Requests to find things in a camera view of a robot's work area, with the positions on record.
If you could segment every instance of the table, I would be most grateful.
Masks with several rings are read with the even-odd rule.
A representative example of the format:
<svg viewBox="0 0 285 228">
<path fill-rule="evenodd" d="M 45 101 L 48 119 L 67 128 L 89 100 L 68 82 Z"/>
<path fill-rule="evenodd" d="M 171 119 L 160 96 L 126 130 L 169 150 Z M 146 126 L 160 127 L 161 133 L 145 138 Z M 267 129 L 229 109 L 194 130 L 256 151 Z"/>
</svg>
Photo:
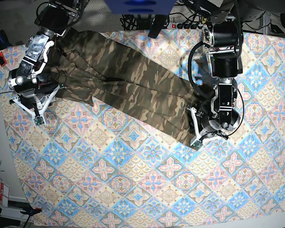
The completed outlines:
<svg viewBox="0 0 285 228">
<path fill-rule="evenodd" d="M 188 79 L 199 30 L 110 32 L 110 39 Z M 0 91 L 24 47 L 3 51 Z M 205 62 L 201 52 L 196 56 Z M 170 227 L 222 223 L 285 211 L 285 39 L 245 34 L 237 77 L 245 119 L 228 141 L 198 152 L 94 99 L 94 107 L 59 99 L 50 124 L 0 95 L 11 154 L 24 193 L 43 212 L 35 225 Z M 193 64 L 193 75 L 206 70 Z M 242 112 L 242 103 L 236 108 Z"/>
</svg>

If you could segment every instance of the patterned tablecloth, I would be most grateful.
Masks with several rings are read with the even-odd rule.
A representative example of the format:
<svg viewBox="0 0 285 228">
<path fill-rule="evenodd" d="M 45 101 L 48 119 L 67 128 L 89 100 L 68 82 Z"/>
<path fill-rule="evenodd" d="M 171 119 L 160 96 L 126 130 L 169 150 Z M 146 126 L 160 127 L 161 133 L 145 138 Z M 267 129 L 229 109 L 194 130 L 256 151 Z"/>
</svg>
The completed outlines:
<svg viewBox="0 0 285 228">
<path fill-rule="evenodd" d="M 198 30 L 107 33 L 180 77 Z M 0 91 L 24 47 L 3 51 Z M 285 39 L 245 34 L 237 77 L 245 120 L 228 141 L 198 152 L 94 99 L 58 100 L 50 125 L 0 96 L 6 132 L 35 225 L 170 227 L 221 223 L 285 211 Z M 205 72 L 194 64 L 195 75 Z M 241 110 L 242 103 L 237 102 Z"/>
</svg>

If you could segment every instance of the camouflage fabric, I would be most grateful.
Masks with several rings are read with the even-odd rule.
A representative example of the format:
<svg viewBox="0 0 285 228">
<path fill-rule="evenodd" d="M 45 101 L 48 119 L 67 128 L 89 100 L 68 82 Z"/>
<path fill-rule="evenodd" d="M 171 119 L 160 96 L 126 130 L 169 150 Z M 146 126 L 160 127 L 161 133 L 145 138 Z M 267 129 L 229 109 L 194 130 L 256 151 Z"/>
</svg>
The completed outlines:
<svg viewBox="0 0 285 228">
<path fill-rule="evenodd" d="M 72 29 L 56 41 L 47 70 L 66 88 L 57 97 L 93 105 L 95 97 L 190 146 L 189 81 L 141 53 L 93 31 Z"/>
</svg>

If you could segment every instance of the camouflage pants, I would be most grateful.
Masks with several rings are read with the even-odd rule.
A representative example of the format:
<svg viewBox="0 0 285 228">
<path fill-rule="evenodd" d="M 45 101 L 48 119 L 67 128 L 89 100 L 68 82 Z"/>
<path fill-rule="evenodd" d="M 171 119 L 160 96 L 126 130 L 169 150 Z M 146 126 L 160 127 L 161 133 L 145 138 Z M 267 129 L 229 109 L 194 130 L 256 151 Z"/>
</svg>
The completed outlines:
<svg viewBox="0 0 285 228">
<path fill-rule="evenodd" d="M 70 30 L 50 61 L 52 78 L 66 86 L 57 97 L 89 105 L 95 97 L 190 146 L 186 107 L 198 99 L 189 81 L 92 31 Z"/>
</svg>

